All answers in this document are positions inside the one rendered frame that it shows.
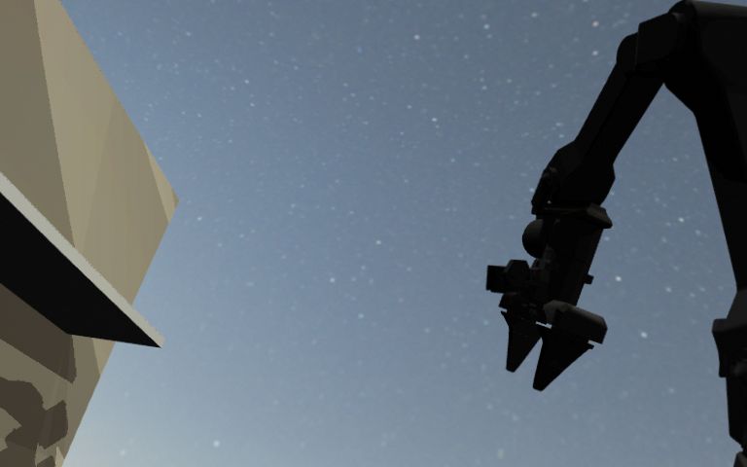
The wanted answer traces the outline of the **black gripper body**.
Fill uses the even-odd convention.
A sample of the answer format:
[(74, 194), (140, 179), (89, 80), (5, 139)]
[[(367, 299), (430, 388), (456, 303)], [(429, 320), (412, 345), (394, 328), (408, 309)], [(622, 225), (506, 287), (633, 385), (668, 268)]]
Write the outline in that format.
[(603, 344), (608, 331), (604, 317), (576, 307), (584, 284), (591, 284), (594, 278), (588, 274), (589, 266), (575, 259), (544, 252), (539, 260), (548, 261), (551, 269), (546, 295), (542, 302), (530, 298), (532, 293), (503, 294), (498, 307), (508, 313), (536, 324), (550, 324), (551, 329), (581, 341), (595, 341)]

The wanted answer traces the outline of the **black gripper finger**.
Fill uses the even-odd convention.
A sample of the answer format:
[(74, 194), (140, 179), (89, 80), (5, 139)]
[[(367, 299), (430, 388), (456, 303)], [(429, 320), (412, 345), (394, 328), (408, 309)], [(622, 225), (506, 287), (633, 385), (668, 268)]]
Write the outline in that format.
[(541, 338), (537, 325), (501, 310), (509, 325), (507, 371), (514, 372)]
[(543, 344), (533, 388), (543, 391), (571, 364), (594, 345), (536, 324)]

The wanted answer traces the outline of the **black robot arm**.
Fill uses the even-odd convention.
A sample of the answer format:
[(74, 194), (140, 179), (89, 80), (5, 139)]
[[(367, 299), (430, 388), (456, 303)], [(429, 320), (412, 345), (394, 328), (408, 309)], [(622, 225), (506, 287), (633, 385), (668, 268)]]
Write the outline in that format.
[[(695, 115), (736, 280), (727, 319), (714, 319), (711, 332), (727, 380), (729, 435), (743, 448), (733, 467), (747, 467), (747, 7), (681, 0), (640, 22), (616, 59), (579, 135), (544, 169), (522, 244), (536, 259), (552, 252), (591, 266), (613, 226), (599, 205), (616, 180), (614, 161), (665, 84)], [(533, 292), (542, 302), (551, 269), (539, 263), (488, 266), (485, 290)]]

